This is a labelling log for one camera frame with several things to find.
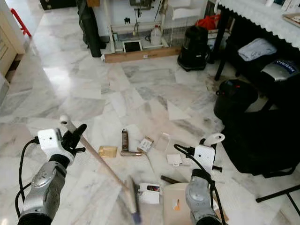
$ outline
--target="lace tablecloth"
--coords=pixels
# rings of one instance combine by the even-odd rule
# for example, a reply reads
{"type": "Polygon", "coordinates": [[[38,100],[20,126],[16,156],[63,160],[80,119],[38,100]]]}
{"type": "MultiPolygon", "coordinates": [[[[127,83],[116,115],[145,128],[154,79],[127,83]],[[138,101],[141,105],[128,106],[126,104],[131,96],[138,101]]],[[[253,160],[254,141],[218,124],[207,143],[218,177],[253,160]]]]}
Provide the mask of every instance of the lace tablecloth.
{"type": "Polygon", "coordinates": [[[271,7],[265,6],[266,0],[219,0],[219,5],[232,10],[240,16],[251,20],[256,25],[278,35],[280,39],[291,43],[300,49],[300,28],[285,21],[281,6],[273,3],[271,7]]]}

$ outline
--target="red chair leg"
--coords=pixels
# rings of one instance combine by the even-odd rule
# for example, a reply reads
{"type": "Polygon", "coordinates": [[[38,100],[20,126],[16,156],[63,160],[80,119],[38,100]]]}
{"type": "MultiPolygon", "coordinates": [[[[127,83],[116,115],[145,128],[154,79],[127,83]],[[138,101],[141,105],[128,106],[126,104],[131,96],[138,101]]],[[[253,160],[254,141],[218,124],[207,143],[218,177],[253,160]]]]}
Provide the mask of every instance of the red chair leg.
{"type": "Polygon", "coordinates": [[[27,27],[25,26],[25,24],[23,23],[23,21],[21,20],[21,18],[19,17],[17,12],[15,11],[15,9],[11,8],[10,11],[15,16],[15,18],[17,19],[19,24],[21,25],[21,30],[23,31],[23,35],[27,34],[29,37],[31,37],[31,34],[30,34],[29,30],[27,29],[27,27]]]}

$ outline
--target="white cloth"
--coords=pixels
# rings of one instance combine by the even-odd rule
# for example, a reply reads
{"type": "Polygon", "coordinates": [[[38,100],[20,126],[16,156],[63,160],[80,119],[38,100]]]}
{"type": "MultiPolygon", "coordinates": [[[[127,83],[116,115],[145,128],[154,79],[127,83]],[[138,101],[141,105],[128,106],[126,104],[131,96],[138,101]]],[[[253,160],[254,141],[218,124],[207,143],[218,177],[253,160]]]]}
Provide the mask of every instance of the white cloth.
{"type": "Polygon", "coordinates": [[[264,5],[266,0],[218,0],[218,2],[219,5],[251,20],[300,49],[300,29],[282,18],[282,14],[287,12],[283,11],[280,5],[272,4],[267,7],[264,5]]]}
{"type": "Polygon", "coordinates": [[[277,52],[277,48],[263,38],[254,39],[248,45],[238,50],[240,57],[244,61],[252,61],[263,55],[272,55],[275,52],[277,52]]]}

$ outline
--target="cabinet door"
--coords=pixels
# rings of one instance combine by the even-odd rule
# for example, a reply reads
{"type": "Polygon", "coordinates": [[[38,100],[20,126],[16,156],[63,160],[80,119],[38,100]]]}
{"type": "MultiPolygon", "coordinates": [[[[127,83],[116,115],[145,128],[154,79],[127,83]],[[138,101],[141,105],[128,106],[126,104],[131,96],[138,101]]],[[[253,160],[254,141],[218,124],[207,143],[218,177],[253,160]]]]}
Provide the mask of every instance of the cabinet door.
{"type": "Polygon", "coordinates": [[[0,27],[0,72],[5,76],[17,52],[0,27]]]}

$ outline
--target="broom handle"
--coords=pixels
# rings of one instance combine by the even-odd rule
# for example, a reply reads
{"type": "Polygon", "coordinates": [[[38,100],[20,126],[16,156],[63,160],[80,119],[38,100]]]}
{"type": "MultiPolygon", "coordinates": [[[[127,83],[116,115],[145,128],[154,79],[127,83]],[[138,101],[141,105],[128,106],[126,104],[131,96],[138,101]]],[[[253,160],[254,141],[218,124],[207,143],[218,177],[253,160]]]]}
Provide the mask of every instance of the broom handle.
{"type": "MultiPolygon", "coordinates": [[[[71,133],[73,133],[76,130],[75,125],[72,123],[72,121],[69,119],[68,116],[61,116],[60,123],[64,125],[71,133]]],[[[96,150],[90,145],[90,143],[84,138],[83,135],[81,135],[80,137],[80,142],[92,154],[92,156],[95,157],[95,159],[98,160],[98,162],[101,163],[108,170],[108,172],[113,176],[115,181],[119,183],[122,186],[122,188],[124,188],[125,191],[128,191],[128,187],[126,187],[126,185],[118,178],[118,176],[109,167],[109,165],[102,159],[102,157],[97,154],[96,150]]]]}

